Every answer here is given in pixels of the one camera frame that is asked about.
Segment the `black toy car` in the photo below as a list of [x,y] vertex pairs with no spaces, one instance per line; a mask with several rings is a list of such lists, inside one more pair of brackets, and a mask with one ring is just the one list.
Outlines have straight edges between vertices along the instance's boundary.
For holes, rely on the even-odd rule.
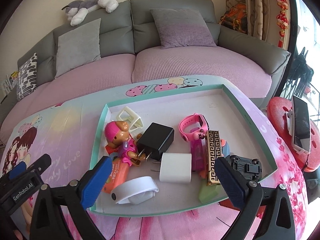
[[229,155],[226,160],[231,167],[240,172],[246,180],[259,181],[262,176],[262,165],[259,159],[249,159],[238,155]]

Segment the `white smart watch band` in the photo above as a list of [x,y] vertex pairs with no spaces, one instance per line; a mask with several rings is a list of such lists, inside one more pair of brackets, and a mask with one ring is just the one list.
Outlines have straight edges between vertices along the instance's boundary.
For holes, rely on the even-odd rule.
[[128,180],[111,191],[111,198],[116,204],[138,205],[153,198],[159,188],[150,176]]

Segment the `gold patterned lighter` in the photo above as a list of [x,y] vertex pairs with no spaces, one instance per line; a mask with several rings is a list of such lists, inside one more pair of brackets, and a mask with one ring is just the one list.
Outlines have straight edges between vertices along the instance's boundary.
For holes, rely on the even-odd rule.
[[207,185],[218,185],[220,183],[215,172],[215,161],[222,157],[222,146],[220,133],[216,130],[208,130],[206,133],[207,147]]

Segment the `pink smart watch band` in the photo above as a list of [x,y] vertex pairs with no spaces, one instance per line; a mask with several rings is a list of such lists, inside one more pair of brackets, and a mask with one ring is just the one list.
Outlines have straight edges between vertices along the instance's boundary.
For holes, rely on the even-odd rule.
[[191,142],[204,139],[209,130],[209,125],[204,115],[194,113],[181,120],[178,129],[182,139]]

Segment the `black USB wall charger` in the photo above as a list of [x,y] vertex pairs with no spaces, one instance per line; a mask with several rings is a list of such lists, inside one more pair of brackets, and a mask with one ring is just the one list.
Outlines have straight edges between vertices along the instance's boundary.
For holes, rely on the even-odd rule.
[[160,161],[174,140],[174,129],[152,122],[137,141],[138,156]]

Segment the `orange toy card pack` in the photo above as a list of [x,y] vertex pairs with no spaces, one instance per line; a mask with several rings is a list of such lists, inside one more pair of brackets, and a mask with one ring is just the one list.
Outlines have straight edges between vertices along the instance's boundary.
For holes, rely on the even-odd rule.
[[112,190],[124,183],[127,179],[129,168],[132,166],[128,158],[116,158],[112,161],[112,171],[102,191],[110,194]]

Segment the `pink-haired brown doll toy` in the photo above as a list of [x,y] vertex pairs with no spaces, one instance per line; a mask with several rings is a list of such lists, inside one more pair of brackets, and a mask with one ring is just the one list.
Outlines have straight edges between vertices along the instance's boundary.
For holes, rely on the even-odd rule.
[[105,150],[108,154],[114,153],[129,166],[140,166],[145,161],[146,156],[144,153],[139,156],[137,142],[131,137],[127,122],[109,122],[104,128],[104,135],[107,141]]

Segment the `black white patterned pillow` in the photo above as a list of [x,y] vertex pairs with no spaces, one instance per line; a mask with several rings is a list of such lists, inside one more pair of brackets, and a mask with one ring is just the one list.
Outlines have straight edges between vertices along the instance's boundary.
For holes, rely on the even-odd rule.
[[35,52],[30,59],[28,59],[18,71],[17,82],[17,100],[21,101],[23,98],[35,91],[37,87],[37,52]]

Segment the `smartphone in white holder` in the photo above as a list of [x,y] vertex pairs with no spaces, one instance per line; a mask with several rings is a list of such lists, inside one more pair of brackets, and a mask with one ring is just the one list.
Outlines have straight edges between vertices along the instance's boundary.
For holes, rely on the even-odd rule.
[[310,154],[311,126],[308,104],[295,95],[291,101],[292,111],[289,121],[292,147],[298,155]]

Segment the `purple pink mini fan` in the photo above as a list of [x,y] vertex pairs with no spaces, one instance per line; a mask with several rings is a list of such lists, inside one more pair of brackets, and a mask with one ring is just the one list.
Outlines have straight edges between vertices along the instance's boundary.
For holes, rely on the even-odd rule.
[[204,170],[204,151],[202,140],[193,140],[190,142],[191,152],[191,170],[200,172]]

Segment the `red plastic stool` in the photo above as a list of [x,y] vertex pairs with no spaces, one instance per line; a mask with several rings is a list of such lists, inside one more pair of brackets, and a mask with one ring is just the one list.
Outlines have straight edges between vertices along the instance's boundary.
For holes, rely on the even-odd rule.
[[311,120],[311,153],[298,154],[292,144],[292,137],[287,129],[286,113],[292,109],[291,101],[281,98],[272,98],[267,105],[267,117],[274,126],[276,132],[284,140],[290,149],[298,167],[305,172],[313,172],[319,168],[319,129]]

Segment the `cream plastic phone stand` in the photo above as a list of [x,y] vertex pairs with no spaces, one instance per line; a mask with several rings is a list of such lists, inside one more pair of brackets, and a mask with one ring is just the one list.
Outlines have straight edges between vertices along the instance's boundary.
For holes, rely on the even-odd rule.
[[129,132],[133,132],[144,127],[141,117],[127,106],[119,111],[118,115],[116,116],[116,120],[127,122],[129,125]]

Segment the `teal shallow cardboard tray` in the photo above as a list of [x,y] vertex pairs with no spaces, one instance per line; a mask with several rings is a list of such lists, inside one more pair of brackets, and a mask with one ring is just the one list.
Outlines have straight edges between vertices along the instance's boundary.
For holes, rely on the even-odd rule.
[[[267,144],[267,132],[259,120],[265,120],[261,111],[242,92],[227,85],[207,85],[107,103],[100,115],[92,149],[91,166],[105,154],[105,125],[116,118],[123,107],[130,107],[141,116],[145,126],[155,122],[178,129],[180,121],[191,114],[204,115],[209,126],[227,140],[231,152],[262,164],[263,178],[271,176],[277,165]],[[138,205],[116,204],[106,193],[99,194],[91,211],[107,216],[144,217],[161,216],[198,209],[200,177],[193,173],[189,184],[158,181],[156,195]]]

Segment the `black folding chair outside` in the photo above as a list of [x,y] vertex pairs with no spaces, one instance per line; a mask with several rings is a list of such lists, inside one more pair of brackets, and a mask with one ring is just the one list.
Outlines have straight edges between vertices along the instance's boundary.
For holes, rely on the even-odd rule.
[[293,95],[302,98],[305,89],[310,85],[314,71],[306,62],[307,54],[305,47],[299,54],[295,54],[282,91],[282,97],[287,100],[291,100]]

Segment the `light grey throw pillow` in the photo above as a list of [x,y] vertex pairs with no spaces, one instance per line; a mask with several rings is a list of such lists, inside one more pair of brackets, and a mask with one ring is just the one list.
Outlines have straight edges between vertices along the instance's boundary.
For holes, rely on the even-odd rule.
[[101,59],[100,23],[97,19],[59,36],[55,77]]

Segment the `pink sofa seat cover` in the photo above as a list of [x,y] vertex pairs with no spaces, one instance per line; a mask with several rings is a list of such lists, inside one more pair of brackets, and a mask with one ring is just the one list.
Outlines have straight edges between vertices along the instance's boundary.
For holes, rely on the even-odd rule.
[[7,143],[20,121],[55,104],[117,86],[188,75],[223,77],[253,99],[267,96],[272,83],[259,64],[222,47],[153,47],[137,55],[108,56],[40,85],[21,101],[12,90],[1,104],[1,141]]

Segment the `grey white plush husky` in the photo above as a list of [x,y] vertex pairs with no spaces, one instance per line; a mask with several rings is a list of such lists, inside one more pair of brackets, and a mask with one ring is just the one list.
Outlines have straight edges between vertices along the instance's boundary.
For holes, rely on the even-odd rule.
[[61,10],[65,11],[67,20],[74,27],[80,25],[89,12],[104,8],[107,13],[112,13],[118,6],[117,0],[74,0]]

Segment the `red chinese knot decoration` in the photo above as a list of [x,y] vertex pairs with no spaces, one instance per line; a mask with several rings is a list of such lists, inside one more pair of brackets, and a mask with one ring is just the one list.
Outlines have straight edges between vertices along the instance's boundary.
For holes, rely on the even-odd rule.
[[288,0],[276,0],[276,4],[279,7],[279,14],[276,16],[277,26],[279,27],[278,47],[284,49],[286,31],[289,28],[289,23],[290,23],[287,18],[289,2]]

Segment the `orange patterned bag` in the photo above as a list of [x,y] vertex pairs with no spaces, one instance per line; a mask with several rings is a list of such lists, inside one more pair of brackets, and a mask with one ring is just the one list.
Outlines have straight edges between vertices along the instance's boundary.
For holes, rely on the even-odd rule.
[[220,18],[220,25],[248,34],[247,10],[245,3],[237,3]]

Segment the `purple grey throw pillow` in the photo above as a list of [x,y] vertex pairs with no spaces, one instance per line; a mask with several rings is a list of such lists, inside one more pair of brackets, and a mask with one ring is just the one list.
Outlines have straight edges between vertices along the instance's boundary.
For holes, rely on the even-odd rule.
[[215,47],[216,43],[199,11],[194,9],[150,9],[163,49]]

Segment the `beige patterned curtain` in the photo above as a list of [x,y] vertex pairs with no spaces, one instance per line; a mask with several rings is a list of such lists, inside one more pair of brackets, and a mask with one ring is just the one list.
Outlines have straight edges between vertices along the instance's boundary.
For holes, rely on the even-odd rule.
[[248,35],[266,41],[269,29],[269,0],[226,0],[226,9],[244,3],[247,12]]

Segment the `white USB wall charger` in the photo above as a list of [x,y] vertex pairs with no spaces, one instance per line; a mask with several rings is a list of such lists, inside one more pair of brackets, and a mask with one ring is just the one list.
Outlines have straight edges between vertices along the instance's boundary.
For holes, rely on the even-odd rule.
[[153,161],[159,165],[159,181],[163,183],[189,184],[191,182],[191,153],[163,153],[161,161]]

